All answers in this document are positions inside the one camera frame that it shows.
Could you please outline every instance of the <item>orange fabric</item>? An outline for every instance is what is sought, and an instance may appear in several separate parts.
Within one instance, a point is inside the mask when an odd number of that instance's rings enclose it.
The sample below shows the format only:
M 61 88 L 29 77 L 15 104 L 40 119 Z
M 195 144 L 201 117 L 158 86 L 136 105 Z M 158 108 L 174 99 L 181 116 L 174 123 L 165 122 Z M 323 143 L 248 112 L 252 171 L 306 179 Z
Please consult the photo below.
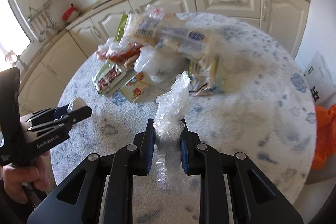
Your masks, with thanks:
M 311 168 L 321 169 L 327 160 L 336 152 L 336 104 L 325 109 L 315 106 L 317 120 L 316 149 Z

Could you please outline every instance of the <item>blue and white tablecloth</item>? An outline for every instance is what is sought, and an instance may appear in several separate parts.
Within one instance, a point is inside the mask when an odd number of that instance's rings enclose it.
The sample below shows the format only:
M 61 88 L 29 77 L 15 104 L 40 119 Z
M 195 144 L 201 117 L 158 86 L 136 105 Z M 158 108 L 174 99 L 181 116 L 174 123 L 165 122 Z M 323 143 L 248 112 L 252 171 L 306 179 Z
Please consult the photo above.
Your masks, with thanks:
M 293 203 L 309 173 L 316 141 L 314 105 L 302 72 L 277 41 L 245 22 L 204 13 L 179 17 L 222 36 L 218 51 L 227 74 L 224 94 L 190 97 L 188 129 L 219 152 L 245 152 Z M 88 154 L 108 155 L 132 143 L 154 118 L 156 96 L 170 90 L 176 77 L 151 87 L 131 104 L 120 91 L 113 93 L 129 75 L 106 96 L 97 94 L 91 78 L 101 65 L 91 56 L 59 102 L 63 106 L 80 96 L 93 113 L 70 131 L 69 140 L 52 149 L 57 184 Z M 134 177 L 133 222 L 198 223 L 199 186 L 198 176 L 188 177 L 180 192 L 165 195 L 156 185 L 155 171 Z

